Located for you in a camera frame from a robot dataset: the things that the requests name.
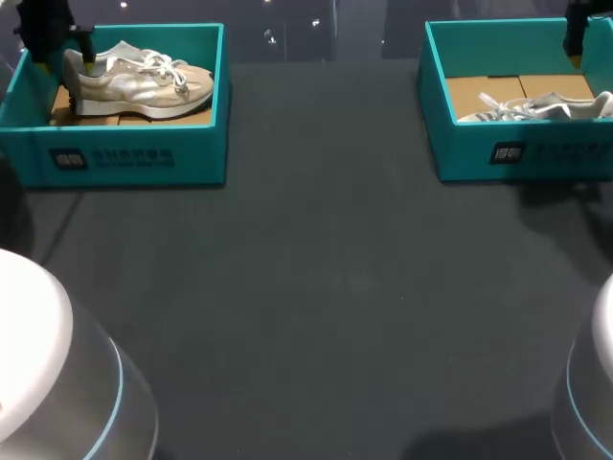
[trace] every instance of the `white shoelace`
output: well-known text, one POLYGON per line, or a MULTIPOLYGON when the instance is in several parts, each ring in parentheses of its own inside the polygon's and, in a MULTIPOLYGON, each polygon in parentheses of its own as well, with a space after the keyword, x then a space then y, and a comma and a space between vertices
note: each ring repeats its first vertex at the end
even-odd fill
POLYGON ((532 108, 529 99, 513 99, 505 103, 498 103, 486 93, 479 94, 479 99, 493 109, 494 120, 515 121, 540 118, 537 112, 532 108))
POLYGON ((124 60, 133 64, 137 68, 137 71, 143 74, 159 74, 163 79, 170 75, 172 76, 172 84, 177 91, 187 91, 188 79, 183 72, 176 69, 177 65, 187 65, 185 60, 172 60, 170 56, 163 55, 157 51, 143 51, 147 53, 143 62, 136 62, 129 59, 124 60))

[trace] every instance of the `teal box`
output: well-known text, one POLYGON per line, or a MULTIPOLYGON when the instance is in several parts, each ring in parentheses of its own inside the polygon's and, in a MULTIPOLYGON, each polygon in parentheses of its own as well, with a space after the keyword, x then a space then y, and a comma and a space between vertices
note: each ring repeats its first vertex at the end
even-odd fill
MULTIPOLYGON (((418 90, 440 180, 613 176, 613 120, 456 121, 445 78, 576 74, 565 34, 562 18, 426 23, 418 90)), ((591 20, 583 46, 592 93, 613 90, 611 20, 591 20)))
POLYGON ((211 123, 47 126, 58 83, 34 66, 26 52, 0 107, 0 149, 23 185, 222 184, 231 89, 223 25, 98 26, 92 39, 98 51, 124 40, 214 72, 211 123), (59 155, 67 155, 75 161, 62 167, 57 162, 59 155))

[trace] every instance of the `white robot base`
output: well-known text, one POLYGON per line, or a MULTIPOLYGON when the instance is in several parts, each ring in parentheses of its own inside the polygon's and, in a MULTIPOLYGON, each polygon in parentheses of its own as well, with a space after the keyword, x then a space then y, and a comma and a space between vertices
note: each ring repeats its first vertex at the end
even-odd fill
POLYGON ((44 268, 0 250, 0 458, 150 460, 155 400, 44 268))

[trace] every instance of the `white sneaker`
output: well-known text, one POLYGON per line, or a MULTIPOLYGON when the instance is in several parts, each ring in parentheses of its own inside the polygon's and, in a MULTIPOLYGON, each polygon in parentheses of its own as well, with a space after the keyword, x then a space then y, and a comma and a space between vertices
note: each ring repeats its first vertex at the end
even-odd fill
POLYGON ((467 115, 458 122, 523 120, 585 120, 613 117, 613 94, 602 92, 596 99, 568 99, 549 93, 536 99, 515 99, 498 103, 486 93, 479 98, 493 110, 467 115))
POLYGON ((214 89, 210 71, 124 42, 97 55, 89 76, 81 54, 66 50, 62 70, 71 106, 80 116, 176 118, 200 109, 214 89))
POLYGON ((603 91, 596 99, 568 99, 556 93, 549 93, 532 101, 533 107, 547 107, 552 104, 565 104, 572 120, 591 118, 613 118, 613 94, 603 91))

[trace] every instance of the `dark gray surface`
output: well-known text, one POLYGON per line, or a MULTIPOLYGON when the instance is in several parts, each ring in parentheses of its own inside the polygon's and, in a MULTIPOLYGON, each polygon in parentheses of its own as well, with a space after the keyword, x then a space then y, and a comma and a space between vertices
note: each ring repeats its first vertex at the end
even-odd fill
POLYGON ((161 459, 543 458, 510 446, 548 443, 611 187, 441 184, 416 70, 234 66, 225 189, 81 197, 46 266, 150 381, 161 459))

